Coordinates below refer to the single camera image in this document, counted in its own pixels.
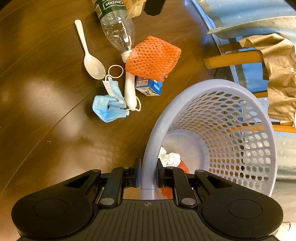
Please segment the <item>white paper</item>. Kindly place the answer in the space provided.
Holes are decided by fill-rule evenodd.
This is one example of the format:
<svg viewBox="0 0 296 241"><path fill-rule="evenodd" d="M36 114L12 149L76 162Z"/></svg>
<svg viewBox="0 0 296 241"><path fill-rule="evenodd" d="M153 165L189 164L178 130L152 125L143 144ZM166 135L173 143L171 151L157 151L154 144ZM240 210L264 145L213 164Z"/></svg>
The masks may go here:
<svg viewBox="0 0 296 241"><path fill-rule="evenodd" d="M181 156L178 153L167 153L163 147L159 151L158 158L163 167L177 167L181 163Z"/></svg>

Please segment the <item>clear plastic water bottle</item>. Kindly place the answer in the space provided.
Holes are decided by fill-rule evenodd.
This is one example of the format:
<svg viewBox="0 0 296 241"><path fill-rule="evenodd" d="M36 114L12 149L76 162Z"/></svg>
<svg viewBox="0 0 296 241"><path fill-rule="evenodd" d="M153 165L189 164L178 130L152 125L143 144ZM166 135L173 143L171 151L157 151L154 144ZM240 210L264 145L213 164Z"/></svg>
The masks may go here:
<svg viewBox="0 0 296 241"><path fill-rule="evenodd" d="M93 6L109 42L126 63L134 47L135 30L131 16L121 0L96 0Z"/></svg>

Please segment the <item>orange foam fruit net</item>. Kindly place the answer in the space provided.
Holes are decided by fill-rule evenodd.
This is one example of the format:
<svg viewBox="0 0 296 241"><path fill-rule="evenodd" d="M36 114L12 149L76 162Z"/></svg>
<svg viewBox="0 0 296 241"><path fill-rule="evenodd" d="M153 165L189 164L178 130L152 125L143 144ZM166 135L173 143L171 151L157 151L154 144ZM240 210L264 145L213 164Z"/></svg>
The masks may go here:
<svg viewBox="0 0 296 241"><path fill-rule="evenodd" d="M182 50L160 38L148 36L137 44L126 60L126 72L163 82L175 68Z"/></svg>

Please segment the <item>blue face mask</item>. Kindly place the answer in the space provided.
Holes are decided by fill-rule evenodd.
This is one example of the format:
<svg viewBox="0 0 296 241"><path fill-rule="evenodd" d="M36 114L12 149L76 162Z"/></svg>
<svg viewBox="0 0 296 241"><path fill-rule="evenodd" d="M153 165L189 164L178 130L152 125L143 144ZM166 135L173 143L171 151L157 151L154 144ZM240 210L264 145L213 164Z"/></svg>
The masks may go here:
<svg viewBox="0 0 296 241"><path fill-rule="evenodd" d="M120 67L121 74L119 76L112 76L110 69L112 67ZM123 75L123 68L120 65L111 65L108 68L108 73L102 81L107 95L96 95L92 104L92 110L94 113L105 123L109 123L118 118L125 118L130 114L130 111L141 111L142 104L138 97L136 97L136 105L139 104L139 108L127 108L126 99L123 97L121 90L119 89L117 79Z"/></svg>

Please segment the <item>lavender plastic mesh basket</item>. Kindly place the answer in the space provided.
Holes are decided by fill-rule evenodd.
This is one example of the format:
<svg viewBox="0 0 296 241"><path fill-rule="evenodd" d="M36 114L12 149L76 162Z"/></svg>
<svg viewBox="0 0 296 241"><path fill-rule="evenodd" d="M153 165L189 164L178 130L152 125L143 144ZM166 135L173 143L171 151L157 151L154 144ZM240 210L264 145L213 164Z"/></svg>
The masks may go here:
<svg viewBox="0 0 296 241"><path fill-rule="evenodd" d="M199 82L176 96L152 129L140 178L143 199L157 199L159 152L177 153L191 173L202 169L271 195L277 154L273 127L258 99L234 82Z"/></svg>

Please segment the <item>blue milk carton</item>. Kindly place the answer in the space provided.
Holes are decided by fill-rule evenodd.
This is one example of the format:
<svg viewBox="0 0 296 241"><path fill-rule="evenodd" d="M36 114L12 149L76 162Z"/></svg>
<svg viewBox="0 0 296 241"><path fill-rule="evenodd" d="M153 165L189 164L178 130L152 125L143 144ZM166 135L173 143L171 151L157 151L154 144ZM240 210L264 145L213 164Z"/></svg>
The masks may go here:
<svg viewBox="0 0 296 241"><path fill-rule="evenodd" d="M162 93L162 82L155 80L136 77L135 89L144 94L145 96L160 96Z"/></svg>

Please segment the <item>red orange wrapper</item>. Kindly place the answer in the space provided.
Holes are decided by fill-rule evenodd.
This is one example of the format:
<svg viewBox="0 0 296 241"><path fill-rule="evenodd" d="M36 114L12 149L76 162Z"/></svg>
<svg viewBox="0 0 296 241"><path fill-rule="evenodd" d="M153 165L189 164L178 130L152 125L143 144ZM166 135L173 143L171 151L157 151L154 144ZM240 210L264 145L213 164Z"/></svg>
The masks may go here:
<svg viewBox="0 0 296 241"><path fill-rule="evenodd" d="M193 193L186 174L189 169L184 161L177 167L163 167L158 162L158 185L162 196L182 202L185 198L192 198Z"/></svg>

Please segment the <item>white plastic spoon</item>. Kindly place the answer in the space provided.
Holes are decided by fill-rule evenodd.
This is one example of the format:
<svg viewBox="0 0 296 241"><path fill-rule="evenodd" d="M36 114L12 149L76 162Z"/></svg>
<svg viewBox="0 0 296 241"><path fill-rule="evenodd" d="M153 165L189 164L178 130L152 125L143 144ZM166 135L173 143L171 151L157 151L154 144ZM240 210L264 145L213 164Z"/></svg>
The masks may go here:
<svg viewBox="0 0 296 241"><path fill-rule="evenodd" d="M94 79L103 79L106 75L105 68L97 58L89 53L81 20L75 20L74 24L85 52L83 63L86 71Z"/></svg>

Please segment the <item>tan cloth on chair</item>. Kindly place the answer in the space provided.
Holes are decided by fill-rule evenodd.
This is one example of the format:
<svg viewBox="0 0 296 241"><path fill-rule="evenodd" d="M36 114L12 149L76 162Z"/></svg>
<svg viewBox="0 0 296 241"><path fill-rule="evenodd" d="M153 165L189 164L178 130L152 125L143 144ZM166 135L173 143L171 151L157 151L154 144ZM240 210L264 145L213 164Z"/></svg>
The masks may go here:
<svg viewBox="0 0 296 241"><path fill-rule="evenodd" d="M279 34L254 35L239 40L241 47L260 51L269 83L268 116L280 121L295 121L295 45Z"/></svg>

